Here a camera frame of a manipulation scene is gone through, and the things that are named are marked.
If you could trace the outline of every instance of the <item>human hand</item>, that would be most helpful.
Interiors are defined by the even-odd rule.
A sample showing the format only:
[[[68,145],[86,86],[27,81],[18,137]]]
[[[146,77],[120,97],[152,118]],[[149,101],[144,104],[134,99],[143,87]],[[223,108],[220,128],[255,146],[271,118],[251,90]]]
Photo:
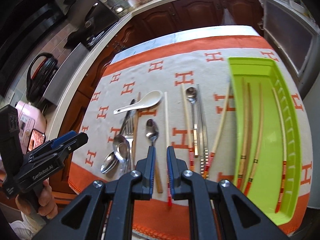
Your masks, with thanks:
[[[48,219],[54,218],[58,214],[58,207],[54,202],[54,198],[52,196],[52,188],[49,185],[49,181],[46,179],[43,182],[43,190],[39,197],[39,210],[38,213],[41,216],[46,216]],[[31,207],[27,201],[19,197],[16,197],[16,204],[22,213],[29,215],[31,212]]]

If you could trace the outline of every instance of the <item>red striped chopstick tip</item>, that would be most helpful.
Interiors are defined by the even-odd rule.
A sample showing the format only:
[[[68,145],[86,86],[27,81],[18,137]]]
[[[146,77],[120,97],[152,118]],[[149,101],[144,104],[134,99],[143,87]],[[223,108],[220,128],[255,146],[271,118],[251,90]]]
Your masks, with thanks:
[[[284,192],[286,172],[287,172],[287,161],[283,161],[283,164],[282,164],[282,177],[281,177],[280,193],[279,193],[279,198],[278,198],[278,202],[277,202],[276,212],[275,212],[275,213],[278,213],[279,210],[280,210],[280,207],[281,207],[281,202],[282,202],[283,192]]]
[[[242,178],[238,177],[237,188],[241,187]]]
[[[189,163],[190,163],[190,170],[195,171],[195,166],[194,166],[194,160],[195,160],[195,154],[193,147],[189,148]]]
[[[209,156],[209,159],[208,159],[207,163],[206,163],[205,166],[204,166],[204,172],[203,172],[203,174],[202,174],[202,177],[203,177],[204,179],[207,179],[207,178],[208,178],[209,169],[210,169],[211,164],[212,164],[212,162],[213,162],[213,158],[214,158],[214,152],[211,152],[211,153],[210,153],[210,156]]]
[[[171,190],[170,190],[170,182],[169,182],[169,173],[168,173],[168,165],[166,165],[167,169],[167,195],[168,195],[168,206],[172,206],[172,197],[171,197]]]
[[[245,186],[245,190],[244,190],[244,195],[247,196],[247,194],[249,193],[251,187],[251,181],[247,182],[247,185]]]

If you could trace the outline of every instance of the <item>metal fork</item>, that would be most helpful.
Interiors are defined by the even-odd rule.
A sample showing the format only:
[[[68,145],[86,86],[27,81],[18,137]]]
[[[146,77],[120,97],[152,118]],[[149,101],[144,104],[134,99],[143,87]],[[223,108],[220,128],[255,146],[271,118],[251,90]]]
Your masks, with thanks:
[[[125,125],[125,135],[124,137],[129,142],[130,149],[129,149],[129,161],[130,161],[130,171],[133,170],[133,159],[132,159],[132,142],[133,142],[133,118],[130,116],[128,121]]]

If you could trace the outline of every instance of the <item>white ceramic spoon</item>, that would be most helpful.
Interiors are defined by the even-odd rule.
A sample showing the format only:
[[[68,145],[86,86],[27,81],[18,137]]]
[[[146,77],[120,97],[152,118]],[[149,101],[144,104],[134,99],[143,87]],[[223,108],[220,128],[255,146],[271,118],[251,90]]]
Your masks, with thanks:
[[[162,92],[160,90],[151,91],[150,93],[146,94],[139,102],[116,109],[113,111],[113,114],[120,114],[130,110],[149,108],[159,103],[161,98]]]

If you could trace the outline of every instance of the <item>kitchen counter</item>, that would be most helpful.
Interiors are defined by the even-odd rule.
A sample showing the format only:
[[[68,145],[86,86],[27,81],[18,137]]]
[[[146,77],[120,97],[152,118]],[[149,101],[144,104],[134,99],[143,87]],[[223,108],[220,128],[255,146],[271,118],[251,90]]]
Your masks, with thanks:
[[[148,2],[144,5],[139,6],[138,8],[132,10],[129,12],[127,15],[122,17],[118,23],[112,27],[107,34],[99,41],[99,43],[92,49],[92,51],[88,54],[88,56],[85,58],[85,60],[82,62],[80,67],[78,68],[77,72],[71,79],[69,85],[67,86],[60,102],[59,105],[55,108],[52,109],[51,111],[48,111],[46,114],[46,119],[47,119],[47,130],[46,130],[46,137],[48,139],[53,139],[56,138],[62,121],[64,119],[64,116],[66,114],[66,111],[68,109],[68,106],[79,86],[81,83],[82,79],[86,75],[87,71],[89,70],[90,66],[92,63],[95,61],[95,59],[98,57],[98,55],[102,52],[102,50],[105,48],[105,46],[111,41],[111,39],[118,33],[118,31],[124,27],[125,24],[127,24],[135,15],[138,15],[140,13],[143,13],[147,10],[150,10],[152,8],[155,8],[157,6],[173,2],[176,0],[153,0],[151,2]],[[312,25],[310,21],[306,19],[305,16],[299,16],[298,13],[295,13],[292,9],[289,8],[289,6],[285,6],[284,4],[280,3],[278,0],[269,0],[272,3],[276,4],[277,6],[279,5],[282,9],[286,10],[288,13],[291,15],[295,15],[297,20],[299,20],[303,25],[306,26],[312,33],[316,34],[317,29],[316,25]]]

